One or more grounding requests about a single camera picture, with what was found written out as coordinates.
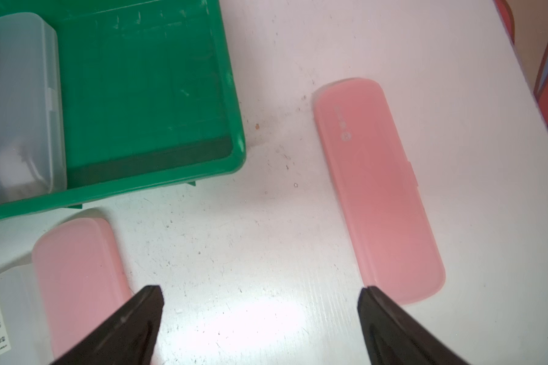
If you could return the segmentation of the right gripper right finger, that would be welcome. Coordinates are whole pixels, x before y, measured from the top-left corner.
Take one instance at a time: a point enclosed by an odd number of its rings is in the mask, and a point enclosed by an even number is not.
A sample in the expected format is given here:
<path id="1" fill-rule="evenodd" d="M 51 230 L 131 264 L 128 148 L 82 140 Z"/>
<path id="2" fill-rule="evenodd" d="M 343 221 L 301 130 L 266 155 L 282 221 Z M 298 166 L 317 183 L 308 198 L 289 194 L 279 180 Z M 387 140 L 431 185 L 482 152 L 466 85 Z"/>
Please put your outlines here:
<path id="1" fill-rule="evenodd" d="M 372 364 L 465 364 L 380 288 L 364 287 L 357 310 Z"/>

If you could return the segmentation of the clear frosted pencil case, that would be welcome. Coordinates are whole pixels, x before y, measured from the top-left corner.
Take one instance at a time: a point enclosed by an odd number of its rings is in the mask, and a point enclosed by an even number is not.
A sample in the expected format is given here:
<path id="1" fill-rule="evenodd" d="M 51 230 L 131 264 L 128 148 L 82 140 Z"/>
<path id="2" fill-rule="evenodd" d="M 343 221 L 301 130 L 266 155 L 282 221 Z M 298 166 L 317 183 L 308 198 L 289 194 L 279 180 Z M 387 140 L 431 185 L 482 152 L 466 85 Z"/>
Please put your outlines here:
<path id="1" fill-rule="evenodd" d="M 39 15 L 0 17 L 0 205 L 67 188 L 55 30 Z"/>

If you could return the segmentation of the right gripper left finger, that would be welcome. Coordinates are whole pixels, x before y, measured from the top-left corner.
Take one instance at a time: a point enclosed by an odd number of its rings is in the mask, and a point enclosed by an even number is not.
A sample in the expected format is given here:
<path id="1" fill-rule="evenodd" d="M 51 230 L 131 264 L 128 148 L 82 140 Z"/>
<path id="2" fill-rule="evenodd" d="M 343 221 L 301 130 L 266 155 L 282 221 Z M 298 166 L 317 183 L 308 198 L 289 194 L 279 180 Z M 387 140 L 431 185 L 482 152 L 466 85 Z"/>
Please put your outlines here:
<path id="1" fill-rule="evenodd" d="M 53 363 L 152 364 L 163 307 L 161 287 L 143 287 L 96 330 Z"/>

